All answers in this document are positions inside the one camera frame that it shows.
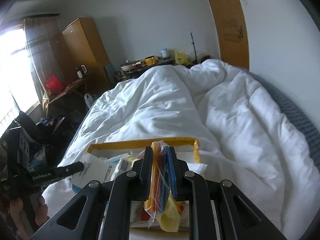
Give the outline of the person's left hand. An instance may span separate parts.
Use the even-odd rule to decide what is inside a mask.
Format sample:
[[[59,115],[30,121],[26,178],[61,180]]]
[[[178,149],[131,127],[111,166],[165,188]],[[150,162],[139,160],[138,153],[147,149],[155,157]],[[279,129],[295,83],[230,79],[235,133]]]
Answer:
[[[45,203],[44,198],[41,194],[38,196],[39,208],[35,211],[35,223],[41,227],[43,224],[49,220],[48,217],[48,206]],[[20,239],[30,239],[23,221],[20,217],[20,213],[23,210],[23,201],[21,198],[10,201],[10,212],[12,219],[17,227],[18,235]]]

